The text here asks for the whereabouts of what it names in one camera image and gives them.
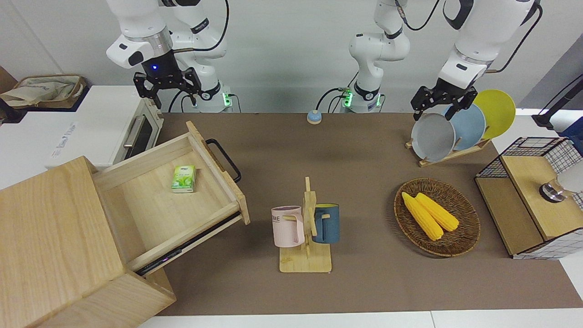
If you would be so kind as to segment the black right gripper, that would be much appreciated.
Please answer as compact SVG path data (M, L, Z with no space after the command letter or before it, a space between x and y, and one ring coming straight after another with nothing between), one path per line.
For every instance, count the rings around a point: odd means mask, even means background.
M152 100L156 108L162 110L158 90L178 89L196 107L196 96L201 92L200 79L194 68L180 70L173 51L145 60L141 65L144 73L135 72L133 76L133 83L141 98ZM152 85L150 89L146 87L146 82Z

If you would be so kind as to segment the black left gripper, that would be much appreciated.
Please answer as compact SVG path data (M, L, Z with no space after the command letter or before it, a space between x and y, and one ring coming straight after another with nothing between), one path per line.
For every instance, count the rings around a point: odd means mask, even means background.
M456 85L438 78L435 87L419 87L414 97L411 99L411 106L414 110L414 120L418 121L424 111L432 108L432 104L451 104L448 109L448 120L461 110L467 110L474 102L478 92L476 89L466 89L456 87Z

